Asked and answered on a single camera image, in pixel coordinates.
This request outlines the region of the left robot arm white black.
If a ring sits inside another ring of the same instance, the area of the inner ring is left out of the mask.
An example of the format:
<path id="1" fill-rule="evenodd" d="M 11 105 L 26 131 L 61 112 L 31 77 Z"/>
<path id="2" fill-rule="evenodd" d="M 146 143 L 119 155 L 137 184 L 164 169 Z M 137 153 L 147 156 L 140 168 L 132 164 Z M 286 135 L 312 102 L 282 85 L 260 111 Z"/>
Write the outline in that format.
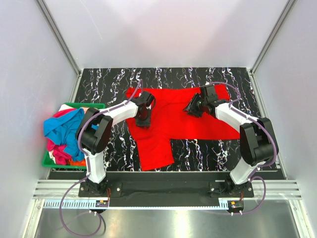
<path id="1" fill-rule="evenodd" d="M 87 178 L 82 182 L 83 190 L 95 196 L 109 192 L 103 151 L 108 145 L 112 127 L 127 119 L 135 119 L 137 127 L 148 129 L 155 101 L 154 95 L 144 91 L 136 98 L 130 97 L 107 109 L 87 109 L 76 132 L 78 147 L 84 153 L 87 167 Z"/>

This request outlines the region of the red t shirt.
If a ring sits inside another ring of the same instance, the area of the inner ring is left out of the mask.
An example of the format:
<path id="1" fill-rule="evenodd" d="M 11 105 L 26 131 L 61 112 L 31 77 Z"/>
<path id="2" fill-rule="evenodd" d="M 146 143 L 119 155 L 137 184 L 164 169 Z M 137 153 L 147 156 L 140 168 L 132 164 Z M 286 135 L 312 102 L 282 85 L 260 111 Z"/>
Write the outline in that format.
<path id="1" fill-rule="evenodd" d="M 232 140 L 239 132 L 223 121 L 203 114 L 201 118 L 188 115 L 184 108 L 199 93 L 196 88 L 151 89 L 156 103 L 151 113 L 149 128 L 136 125 L 135 118 L 126 120 L 132 138 L 136 141 L 141 169 L 149 171 L 174 162 L 170 141 L 172 139 Z"/>

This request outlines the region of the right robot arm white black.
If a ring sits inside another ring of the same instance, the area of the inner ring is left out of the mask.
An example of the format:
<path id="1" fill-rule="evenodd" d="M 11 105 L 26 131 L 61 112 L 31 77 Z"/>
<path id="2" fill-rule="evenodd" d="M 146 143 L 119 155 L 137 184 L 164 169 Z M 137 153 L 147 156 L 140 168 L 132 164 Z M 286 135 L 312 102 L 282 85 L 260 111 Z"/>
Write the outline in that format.
<path id="1" fill-rule="evenodd" d="M 225 122 L 240 135 L 240 154 L 229 176 L 210 188 L 212 197 L 238 197 L 250 185 L 255 172 L 270 166 L 276 160 L 278 145 L 273 126 L 268 118 L 250 116 L 233 105 L 233 101 L 220 99 L 215 84 L 200 87 L 183 109 L 188 115 L 200 118 L 204 113 Z"/>

